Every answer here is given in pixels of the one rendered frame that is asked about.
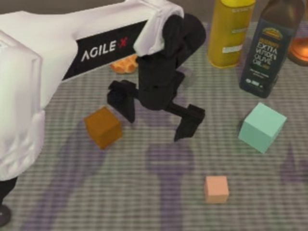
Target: mint green cube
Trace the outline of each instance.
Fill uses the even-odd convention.
[[[262,103],[243,122],[239,139],[265,153],[280,133],[287,117]]]

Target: cube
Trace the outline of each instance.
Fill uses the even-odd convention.
[[[205,200],[208,204],[226,203],[228,197],[227,177],[208,176],[205,178]]]
[[[277,138],[287,117],[262,103],[246,117],[239,133],[239,139],[265,153]]]
[[[101,149],[122,137],[121,122],[107,107],[86,117],[84,122],[89,136]]]

